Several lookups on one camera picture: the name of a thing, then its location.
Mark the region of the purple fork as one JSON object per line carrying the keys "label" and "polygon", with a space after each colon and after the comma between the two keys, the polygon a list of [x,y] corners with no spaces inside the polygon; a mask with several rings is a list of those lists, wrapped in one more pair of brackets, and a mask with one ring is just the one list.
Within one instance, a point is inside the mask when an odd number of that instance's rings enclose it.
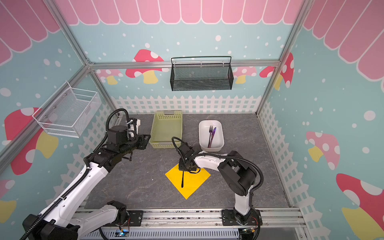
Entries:
{"label": "purple fork", "polygon": [[210,135],[209,135],[209,143],[208,143],[208,148],[210,148],[210,147],[211,147],[211,140],[212,140],[212,133],[213,133],[213,129],[214,129],[214,127],[211,125],[211,126],[210,126],[210,128],[209,128],[209,133],[210,133]]}

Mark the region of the purple knife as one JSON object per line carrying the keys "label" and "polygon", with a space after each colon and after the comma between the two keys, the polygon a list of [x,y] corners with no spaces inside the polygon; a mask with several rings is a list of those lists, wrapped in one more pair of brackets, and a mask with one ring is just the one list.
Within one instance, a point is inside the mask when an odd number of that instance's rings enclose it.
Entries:
{"label": "purple knife", "polygon": [[214,129],[213,129],[212,140],[211,140],[211,147],[212,147],[213,139],[214,139],[214,136],[215,136],[215,132],[216,132],[216,127],[214,127]]}

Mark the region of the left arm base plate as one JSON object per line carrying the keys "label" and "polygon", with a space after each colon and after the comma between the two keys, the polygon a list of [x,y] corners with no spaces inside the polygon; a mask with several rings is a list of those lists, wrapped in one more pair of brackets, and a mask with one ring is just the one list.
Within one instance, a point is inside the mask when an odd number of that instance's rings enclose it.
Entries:
{"label": "left arm base plate", "polygon": [[140,227],[143,220],[143,211],[128,210],[122,214],[121,227]]}

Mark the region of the black mesh wall basket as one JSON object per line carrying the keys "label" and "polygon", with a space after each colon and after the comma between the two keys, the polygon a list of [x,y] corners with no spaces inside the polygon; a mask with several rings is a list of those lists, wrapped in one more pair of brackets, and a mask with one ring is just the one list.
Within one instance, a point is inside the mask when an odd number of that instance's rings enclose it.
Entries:
{"label": "black mesh wall basket", "polygon": [[231,56],[173,57],[170,84],[173,91],[231,90],[234,82]]}

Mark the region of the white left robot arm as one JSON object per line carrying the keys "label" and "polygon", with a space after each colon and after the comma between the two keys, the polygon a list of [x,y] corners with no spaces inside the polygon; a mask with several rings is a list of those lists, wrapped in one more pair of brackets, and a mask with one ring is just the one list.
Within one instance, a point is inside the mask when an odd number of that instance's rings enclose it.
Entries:
{"label": "white left robot arm", "polygon": [[93,188],[127,154],[144,150],[151,138],[150,135],[138,135],[121,126],[107,133],[111,140],[84,158],[85,166],[64,192],[38,215],[26,217],[23,221],[23,240],[80,240],[108,224],[119,228],[130,224],[132,218],[126,205],[118,201],[110,201],[99,210],[73,219]]}

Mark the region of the white plastic tub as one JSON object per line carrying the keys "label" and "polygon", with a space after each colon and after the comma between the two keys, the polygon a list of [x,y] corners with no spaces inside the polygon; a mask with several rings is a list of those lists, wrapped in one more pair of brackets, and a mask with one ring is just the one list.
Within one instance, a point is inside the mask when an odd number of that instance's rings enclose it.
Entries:
{"label": "white plastic tub", "polygon": [[217,120],[203,120],[199,123],[199,144],[203,151],[219,152],[224,144],[222,124]]}

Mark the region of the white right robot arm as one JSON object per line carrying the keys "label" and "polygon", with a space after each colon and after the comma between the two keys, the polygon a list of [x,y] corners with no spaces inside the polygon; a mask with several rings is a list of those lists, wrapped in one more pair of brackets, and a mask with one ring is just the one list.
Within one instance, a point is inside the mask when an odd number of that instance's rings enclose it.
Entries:
{"label": "white right robot arm", "polygon": [[253,192],[264,183],[261,169],[232,151],[228,155],[189,150],[180,155],[179,170],[196,174],[199,170],[218,171],[229,188],[235,193],[234,212],[243,219],[251,215]]}

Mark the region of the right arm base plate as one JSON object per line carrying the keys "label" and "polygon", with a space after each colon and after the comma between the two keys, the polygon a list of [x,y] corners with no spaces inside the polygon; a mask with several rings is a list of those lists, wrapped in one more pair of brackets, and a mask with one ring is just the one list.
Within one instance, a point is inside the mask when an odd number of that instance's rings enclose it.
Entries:
{"label": "right arm base plate", "polygon": [[241,215],[235,209],[222,210],[223,226],[262,226],[263,221],[259,210],[250,209],[245,215]]}

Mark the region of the purple spoon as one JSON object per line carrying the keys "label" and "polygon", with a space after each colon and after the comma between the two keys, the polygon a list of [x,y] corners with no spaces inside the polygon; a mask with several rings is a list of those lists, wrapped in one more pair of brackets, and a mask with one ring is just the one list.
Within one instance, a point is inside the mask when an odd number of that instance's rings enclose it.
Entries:
{"label": "purple spoon", "polygon": [[184,171],[182,172],[181,188],[184,188]]}

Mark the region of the yellow paper napkin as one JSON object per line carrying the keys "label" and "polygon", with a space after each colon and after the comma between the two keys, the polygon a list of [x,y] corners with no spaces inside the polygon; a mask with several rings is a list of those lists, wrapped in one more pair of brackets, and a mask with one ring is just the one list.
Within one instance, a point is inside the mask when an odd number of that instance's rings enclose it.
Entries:
{"label": "yellow paper napkin", "polygon": [[184,188],[181,188],[183,171],[180,171],[178,166],[179,165],[174,166],[165,175],[187,200],[211,176],[211,174],[205,169],[193,173],[184,172]]}

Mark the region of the green perforated plastic basket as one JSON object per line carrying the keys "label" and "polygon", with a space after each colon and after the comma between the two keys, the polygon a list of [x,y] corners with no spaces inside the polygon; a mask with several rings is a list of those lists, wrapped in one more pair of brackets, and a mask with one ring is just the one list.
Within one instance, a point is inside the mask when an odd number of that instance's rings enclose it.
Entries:
{"label": "green perforated plastic basket", "polygon": [[174,149],[172,137],[182,138],[183,112],[157,111],[154,115],[150,144],[154,149]]}

